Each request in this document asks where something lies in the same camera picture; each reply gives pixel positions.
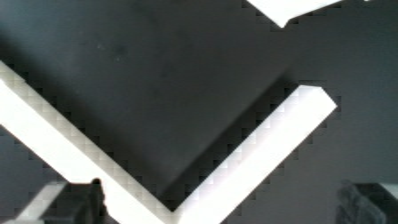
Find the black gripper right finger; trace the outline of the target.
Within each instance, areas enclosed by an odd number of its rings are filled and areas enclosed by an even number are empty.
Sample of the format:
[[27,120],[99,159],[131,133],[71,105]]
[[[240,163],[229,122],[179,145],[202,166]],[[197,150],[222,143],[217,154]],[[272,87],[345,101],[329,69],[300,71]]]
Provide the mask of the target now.
[[398,224],[398,183],[345,181],[338,200],[336,224]]

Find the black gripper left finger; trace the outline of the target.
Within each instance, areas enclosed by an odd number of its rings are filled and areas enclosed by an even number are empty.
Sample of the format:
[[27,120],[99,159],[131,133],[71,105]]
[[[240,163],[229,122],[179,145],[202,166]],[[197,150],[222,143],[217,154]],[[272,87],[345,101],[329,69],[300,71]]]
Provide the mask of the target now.
[[50,182],[18,217],[16,224],[105,224],[101,181]]

